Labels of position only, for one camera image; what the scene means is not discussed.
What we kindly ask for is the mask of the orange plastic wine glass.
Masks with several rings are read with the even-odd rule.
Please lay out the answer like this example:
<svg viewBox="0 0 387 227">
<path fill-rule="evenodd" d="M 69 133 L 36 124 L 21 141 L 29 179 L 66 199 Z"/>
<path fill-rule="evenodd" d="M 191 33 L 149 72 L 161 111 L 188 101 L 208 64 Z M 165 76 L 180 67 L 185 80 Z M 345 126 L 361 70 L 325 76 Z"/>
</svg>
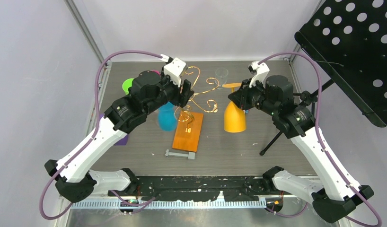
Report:
<svg viewBox="0 0 387 227">
<path fill-rule="evenodd" d="M 240 133 L 246 130 L 246 114 L 230 101 L 224 111 L 224 131 Z"/>
</svg>

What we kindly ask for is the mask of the blue plastic wine glass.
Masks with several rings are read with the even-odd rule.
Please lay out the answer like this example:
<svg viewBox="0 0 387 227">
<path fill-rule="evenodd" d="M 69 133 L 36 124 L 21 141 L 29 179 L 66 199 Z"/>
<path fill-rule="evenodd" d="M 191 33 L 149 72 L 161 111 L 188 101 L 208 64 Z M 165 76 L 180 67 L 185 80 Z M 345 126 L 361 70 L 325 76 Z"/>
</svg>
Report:
<svg viewBox="0 0 387 227">
<path fill-rule="evenodd" d="M 174 105 L 170 102 L 159 108 L 158 124 L 164 131 L 173 131 L 177 128 L 177 119 L 174 116 Z"/>
</svg>

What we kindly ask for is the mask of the gold wire wine glass rack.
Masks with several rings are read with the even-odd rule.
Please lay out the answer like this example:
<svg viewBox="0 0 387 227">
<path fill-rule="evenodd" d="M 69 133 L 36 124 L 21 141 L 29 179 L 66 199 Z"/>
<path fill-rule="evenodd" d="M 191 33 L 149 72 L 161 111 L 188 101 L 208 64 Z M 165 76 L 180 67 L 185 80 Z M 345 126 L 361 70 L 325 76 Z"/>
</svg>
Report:
<svg viewBox="0 0 387 227">
<path fill-rule="evenodd" d="M 199 93 L 194 93 L 188 100 L 185 107 L 178 107 L 174 111 L 174 118 L 177 120 L 177 127 L 171 148 L 180 151 L 196 153 L 198 150 L 200 134 L 202 130 L 204 113 L 216 113 L 218 104 L 213 99 L 206 101 L 209 110 L 197 104 L 194 98 L 198 95 L 206 94 L 217 89 L 220 85 L 218 79 L 209 77 L 206 83 L 213 85 L 213 88 Z"/>
</svg>

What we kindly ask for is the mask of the green plastic wine glass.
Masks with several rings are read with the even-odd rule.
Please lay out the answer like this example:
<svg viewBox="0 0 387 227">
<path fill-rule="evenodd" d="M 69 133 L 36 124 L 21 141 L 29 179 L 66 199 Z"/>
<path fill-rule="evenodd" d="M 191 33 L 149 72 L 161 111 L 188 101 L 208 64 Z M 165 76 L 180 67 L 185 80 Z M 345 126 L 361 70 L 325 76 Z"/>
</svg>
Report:
<svg viewBox="0 0 387 227">
<path fill-rule="evenodd" d="M 129 94 L 129 88 L 132 86 L 134 78 L 127 79 L 122 84 L 122 89 L 126 95 Z"/>
</svg>

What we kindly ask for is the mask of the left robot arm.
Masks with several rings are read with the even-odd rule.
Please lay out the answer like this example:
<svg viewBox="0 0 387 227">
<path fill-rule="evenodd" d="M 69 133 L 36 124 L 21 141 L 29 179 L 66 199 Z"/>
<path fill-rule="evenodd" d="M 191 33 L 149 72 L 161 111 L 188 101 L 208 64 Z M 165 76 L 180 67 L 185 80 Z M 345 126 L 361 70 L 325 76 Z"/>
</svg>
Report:
<svg viewBox="0 0 387 227">
<path fill-rule="evenodd" d="M 119 140 L 146 122 L 149 114 L 167 103 L 184 107 L 193 95 L 191 82 L 174 84 L 171 73 L 143 71 L 134 78 L 129 93 L 106 109 L 98 126 L 68 155 L 49 160 L 45 169 L 55 177 L 59 194 L 72 203 L 96 192 L 115 190 L 127 196 L 138 190 L 138 180 L 128 168 L 113 172 L 94 171 L 91 167 Z"/>
</svg>

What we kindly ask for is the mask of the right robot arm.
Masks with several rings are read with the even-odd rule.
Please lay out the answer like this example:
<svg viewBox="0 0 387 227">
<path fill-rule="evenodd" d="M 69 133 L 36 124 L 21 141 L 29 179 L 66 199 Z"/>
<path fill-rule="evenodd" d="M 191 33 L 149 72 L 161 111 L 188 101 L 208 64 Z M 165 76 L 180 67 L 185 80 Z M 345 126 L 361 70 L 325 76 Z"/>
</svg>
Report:
<svg viewBox="0 0 387 227">
<path fill-rule="evenodd" d="M 329 223 L 346 217 L 374 195 L 370 186 L 359 184 L 345 170 L 316 127 L 314 115 L 306 106 L 295 103 L 293 85 L 285 76 L 273 75 L 264 83 L 246 79 L 228 98 L 241 110 L 256 108 L 270 115 L 276 128 L 301 151 L 320 179 L 315 183 L 275 166 L 263 174 L 267 193 L 293 194 Z"/>
</svg>

